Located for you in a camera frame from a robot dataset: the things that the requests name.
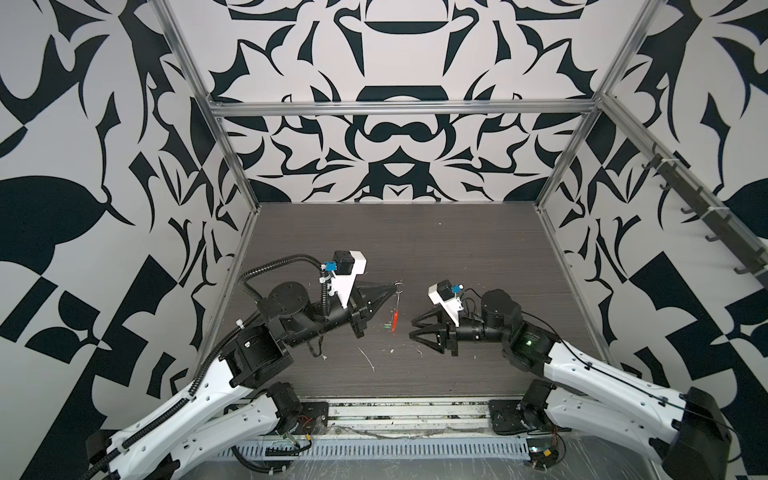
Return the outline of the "large metal keyring red handle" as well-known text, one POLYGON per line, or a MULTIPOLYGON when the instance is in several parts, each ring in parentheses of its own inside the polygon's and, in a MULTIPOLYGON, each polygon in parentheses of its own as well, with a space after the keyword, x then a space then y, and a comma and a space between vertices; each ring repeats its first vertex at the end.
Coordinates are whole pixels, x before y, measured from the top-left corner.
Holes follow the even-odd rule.
POLYGON ((395 282, 396 291, 395 291, 395 306, 393 308, 392 312, 392 319, 390 324, 390 333, 395 333, 398 320, 399 320, 399 312, 400 312, 400 299, 403 291, 403 282, 402 280, 399 280, 395 282))

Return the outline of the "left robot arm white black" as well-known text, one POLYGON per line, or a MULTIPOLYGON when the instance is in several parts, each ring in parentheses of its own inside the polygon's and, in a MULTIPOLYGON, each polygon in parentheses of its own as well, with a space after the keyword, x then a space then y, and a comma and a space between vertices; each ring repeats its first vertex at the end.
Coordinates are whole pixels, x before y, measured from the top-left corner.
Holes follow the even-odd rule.
POLYGON ((83 478, 180 479, 247 438, 291 433, 303 406, 291 384, 275 379, 293 362, 290 348, 345 324, 362 337, 396 291, 394 283, 357 281, 346 302, 332 297, 324 309, 301 283, 279 284, 214 348, 190 384, 134 425, 94 433, 83 478))

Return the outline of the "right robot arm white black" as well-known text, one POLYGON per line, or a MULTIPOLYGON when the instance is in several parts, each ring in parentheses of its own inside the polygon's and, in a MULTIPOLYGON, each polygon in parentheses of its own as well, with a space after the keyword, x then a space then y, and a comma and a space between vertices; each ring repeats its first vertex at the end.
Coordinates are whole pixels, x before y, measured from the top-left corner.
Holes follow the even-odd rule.
POLYGON ((434 285, 433 307, 415 317, 409 337, 441 354, 462 341, 497 343, 510 365, 535 375, 523 397, 489 405, 494 432, 541 432, 560 441, 578 431, 659 465, 671 479, 723 479, 733 432, 709 393, 680 392, 616 369, 523 311, 505 291, 485 292, 468 311, 457 286, 434 285))

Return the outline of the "aluminium front rail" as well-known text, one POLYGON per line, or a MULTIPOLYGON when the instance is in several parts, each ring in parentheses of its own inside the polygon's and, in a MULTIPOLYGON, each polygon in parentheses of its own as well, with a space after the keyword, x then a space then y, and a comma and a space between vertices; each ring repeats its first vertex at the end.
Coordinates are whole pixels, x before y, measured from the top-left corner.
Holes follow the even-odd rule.
POLYGON ((326 425, 336 434, 423 437, 485 434, 491 430, 485 397, 337 398, 328 401, 326 425))

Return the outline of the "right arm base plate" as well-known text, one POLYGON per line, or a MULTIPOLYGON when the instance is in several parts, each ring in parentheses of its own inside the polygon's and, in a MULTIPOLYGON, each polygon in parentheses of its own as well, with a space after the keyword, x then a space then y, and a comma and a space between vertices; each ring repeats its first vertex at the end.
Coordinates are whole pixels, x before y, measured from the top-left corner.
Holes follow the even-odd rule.
POLYGON ((497 435, 551 432, 553 424, 541 406, 524 400, 488 402, 492 430, 497 435))

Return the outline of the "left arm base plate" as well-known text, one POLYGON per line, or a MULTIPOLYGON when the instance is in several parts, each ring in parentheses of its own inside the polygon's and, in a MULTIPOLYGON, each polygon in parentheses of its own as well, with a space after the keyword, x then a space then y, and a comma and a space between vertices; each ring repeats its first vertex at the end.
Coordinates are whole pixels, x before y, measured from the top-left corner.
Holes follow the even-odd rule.
POLYGON ((289 432, 293 435, 316 435, 328 427, 330 404, 327 401, 302 401, 302 410, 289 432))

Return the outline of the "black wall hook rail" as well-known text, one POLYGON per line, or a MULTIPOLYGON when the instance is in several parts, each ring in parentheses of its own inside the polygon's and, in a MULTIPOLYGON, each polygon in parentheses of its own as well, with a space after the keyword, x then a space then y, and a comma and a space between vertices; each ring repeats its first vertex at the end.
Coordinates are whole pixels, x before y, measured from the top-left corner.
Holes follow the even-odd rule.
POLYGON ((710 231, 705 239, 722 243, 740 262, 734 268, 737 275, 750 275, 767 289, 767 245, 722 200, 716 197, 687 166, 684 160, 668 156, 658 150, 658 144, 642 148, 648 159, 644 172, 652 172, 661 179, 662 194, 656 207, 659 224, 662 224, 664 203, 673 193, 684 203, 680 208, 683 216, 702 221, 710 231))

